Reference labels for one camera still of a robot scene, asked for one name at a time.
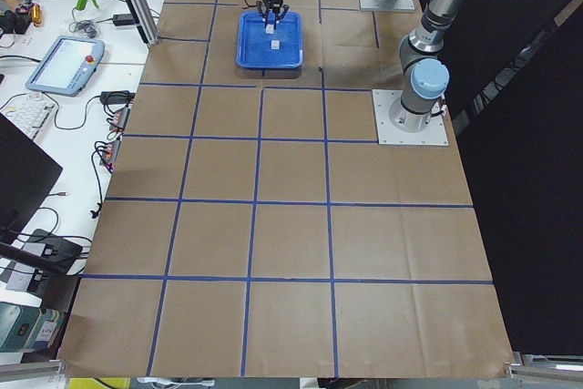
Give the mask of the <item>blue plastic tray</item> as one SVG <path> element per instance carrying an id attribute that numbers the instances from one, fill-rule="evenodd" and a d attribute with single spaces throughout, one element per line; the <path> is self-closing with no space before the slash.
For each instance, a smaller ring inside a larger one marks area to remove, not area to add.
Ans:
<path id="1" fill-rule="evenodd" d="M 272 50 L 271 41 L 279 40 L 280 49 Z M 257 11 L 240 14 L 236 62 L 248 69 L 295 69 L 302 65 L 302 18 L 288 12 L 277 24 L 273 35 L 265 33 L 265 25 Z"/>

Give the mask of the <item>black power adapter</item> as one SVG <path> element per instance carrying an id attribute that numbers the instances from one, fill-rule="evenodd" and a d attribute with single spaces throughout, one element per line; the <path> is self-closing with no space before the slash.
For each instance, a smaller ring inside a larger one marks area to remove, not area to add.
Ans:
<path id="1" fill-rule="evenodd" d="M 136 24 L 132 14 L 117 14 L 112 16 L 114 26 L 133 26 Z"/>

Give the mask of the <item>teach pendant tablet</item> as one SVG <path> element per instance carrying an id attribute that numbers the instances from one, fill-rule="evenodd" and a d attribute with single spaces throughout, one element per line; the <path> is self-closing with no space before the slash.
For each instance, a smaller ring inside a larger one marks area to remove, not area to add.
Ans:
<path id="1" fill-rule="evenodd" d="M 105 48 L 98 39 L 59 36 L 26 81 L 26 89 L 76 96 L 97 70 Z"/>

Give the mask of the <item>white keyboard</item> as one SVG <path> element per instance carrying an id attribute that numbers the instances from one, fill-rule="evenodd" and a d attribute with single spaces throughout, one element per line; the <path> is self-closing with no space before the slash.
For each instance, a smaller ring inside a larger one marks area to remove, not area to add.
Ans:
<path id="1" fill-rule="evenodd" d="M 34 142 L 38 142 L 56 113 L 56 104 L 46 99 L 21 99 L 1 113 Z"/>

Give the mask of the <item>black monitor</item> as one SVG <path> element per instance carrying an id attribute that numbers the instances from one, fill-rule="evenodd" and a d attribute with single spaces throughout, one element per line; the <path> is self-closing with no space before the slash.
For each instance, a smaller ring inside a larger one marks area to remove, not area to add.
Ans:
<path id="1" fill-rule="evenodd" d="M 55 186 L 63 168 L 1 116 L 1 242 L 12 244 Z"/>

